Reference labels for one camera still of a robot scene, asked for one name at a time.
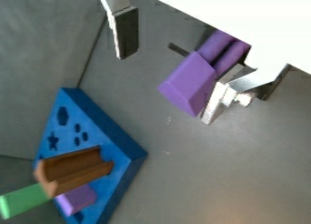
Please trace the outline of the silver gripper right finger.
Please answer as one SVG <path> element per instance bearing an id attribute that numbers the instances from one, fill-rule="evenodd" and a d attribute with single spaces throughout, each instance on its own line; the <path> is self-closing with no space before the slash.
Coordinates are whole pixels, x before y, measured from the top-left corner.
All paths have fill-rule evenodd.
<path id="1" fill-rule="evenodd" d="M 214 84 L 208 103 L 201 111 L 201 122 L 209 125 L 233 103 L 246 107 L 254 98 L 265 101 L 289 68 L 284 66 L 276 73 L 266 73 L 236 64 Z"/>

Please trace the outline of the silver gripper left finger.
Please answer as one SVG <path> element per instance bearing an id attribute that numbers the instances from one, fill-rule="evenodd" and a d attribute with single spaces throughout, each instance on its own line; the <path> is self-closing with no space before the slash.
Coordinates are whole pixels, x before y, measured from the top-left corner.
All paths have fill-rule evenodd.
<path id="1" fill-rule="evenodd" d="M 125 59 L 138 49 L 138 8 L 129 0 L 100 0 L 113 32 L 114 54 Z"/>

